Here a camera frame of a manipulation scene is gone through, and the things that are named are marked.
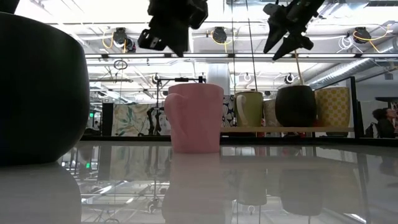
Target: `white ceiling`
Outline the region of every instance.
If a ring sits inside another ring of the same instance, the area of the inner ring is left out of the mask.
[[[147,15],[148,0],[42,0],[42,7],[35,2],[39,0],[21,0],[16,14],[29,17],[44,23],[48,23],[64,32],[70,34],[82,43],[87,54],[120,53],[121,49],[113,46],[107,49],[103,45],[111,43],[111,34],[116,27],[125,27],[129,37],[135,41],[141,31],[148,28],[147,23],[151,16]],[[190,41],[191,53],[251,53],[252,48],[256,53],[262,53],[266,43],[269,28],[267,25],[268,15],[263,13],[264,5],[235,6],[233,15],[231,7],[224,5],[223,0],[208,1],[209,17],[198,30],[190,30],[192,38]],[[309,25],[306,35],[310,37],[315,46],[311,53],[347,53],[350,51],[372,49],[367,44],[354,44],[348,50],[342,50],[339,42],[348,31],[354,31],[357,26],[365,26],[371,32],[373,38],[380,37],[386,33],[386,25],[392,24],[389,28],[387,37],[392,37],[398,32],[396,12],[398,7],[365,7],[352,10],[347,4],[342,6],[332,14],[325,14],[326,19],[314,19]],[[211,37],[206,37],[207,32],[211,32],[214,27],[222,26],[226,28],[229,40],[232,40],[234,30],[234,44],[230,42],[227,46],[215,44]],[[387,38],[374,41],[375,45],[384,42]],[[281,42],[278,43],[271,52],[275,52]],[[137,48],[137,53],[158,53],[151,50]],[[132,83],[105,83],[101,86],[105,88],[153,88],[146,83],[150,83],[151,76],[158,73],[165,77],[192,77],[206,75],[208,64],[195,60],[177,62],[169,65],[174,59],[160,58],[150,59],[150,66],[147,66],[146,59],[130,59],[136,66],[129,66],[124,72],[123,78],[130,78]],[[105,75],[107,70],[104,66],[99,66],[96,60],[88,61],[88,71],[91,79],[108,79],[110,75]],[[313,67],[315,63],[300,62],[300,69],[305,73]],[[288,73],[297,75],[297,66],[292,62],[256,62],[255,69],[257,74],[257,84],[259,88],[278,88],[284,84],[284,76]],[[235,73],[233,64],[229,63],[231,74],[239,76],[235,80],[236,86],[241,88],[253,88],[248,86],[243,76],[248,73],[253,75],[252,62],[236,62]],[[382,85],[382,80],[375,81],[377,85]],[[124,92],[122,95],[129,97],[133,93]],[[141,94],[143,98],[148,98],[146,94]]]

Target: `wooden shelf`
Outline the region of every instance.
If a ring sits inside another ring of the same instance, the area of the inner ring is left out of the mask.
[[[331,132],[347,133],[354,132],[354,128],[336,127],[308,127],[308,128],[286,128],[286,127],[230,127],[221,128],[222,133],[286,133],[286,132]]]

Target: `ceiling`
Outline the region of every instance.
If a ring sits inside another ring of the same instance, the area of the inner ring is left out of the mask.
[[[190,53],[225,54],[225,53],[262,53],[266,43],[269,27],[268,15],[263,13],[265,1],[249,1],[240,4],[241,1],[231,7],[231,1],[208,1],[209,16],[198,30],[190,30]],[[117,27],[125,27],[130,38],[135,42],[143,29],[148,28],[151,16],[147,15],[149,1],[130,0],[21,0],[16,14],[29,17],[54,26],[74,37],[79,41],[86,54],[120,54],[123,50],[111,45],[112,32]],[[389,7],[377,7],[374,1],[355,1],[354,3],[324,4],[318,12],[323,19],[312,20],[307,29],[306,36],[310,37],[315,46],[311,53],[358,53],[360,51],[375,52],[370,43],[351,44],[350,40],[343,42],[347,32],[353,32],[355,27],[366,27],[372,38],[383,37],[373,41],[375,46],[387,41],[398,32],[396,24],[396,11],[398,3]],[[227,45],[216,44],[210,34],[214,27],[224,27],[228,36]],[[279,42],[272,50],[274,53],[282,42]],[[153,50],[140,49],[137,53],[156,54]],[[309,53],[308,50],[298,49],[298,53]],[[155,94],[152,90],[156,86],[151,78],[156,73],[161,77],[197,77],[206,76],[208,64],[212,60],[197,60],[195,58],[182,60],[180,58],[152,58],[152,59],[128,59],[129,66],[123,72],[119,72],[117,79],[129,79],[129,82],[107,82],[114,78],[117,70],[113,68],[114,60],[90,60],[88,59],[88,71],[91,86],[101,89],[120,90],[127,101],[153,101]],[[257,87],[263,90],[277,90],[284,85],[284,77],[289,73],[297,76],[295,62],[220,62],[228,63],[231,76],[231,87],[249,90],[254,88],[249,85],[244,76],[253,77],[256,71]],[[336,63],[319,60],[318,62],[300,62],[300,70],[306,72],[318,65],[319,71],[326,70]],[[174,85],[169,82],[163,87]]]

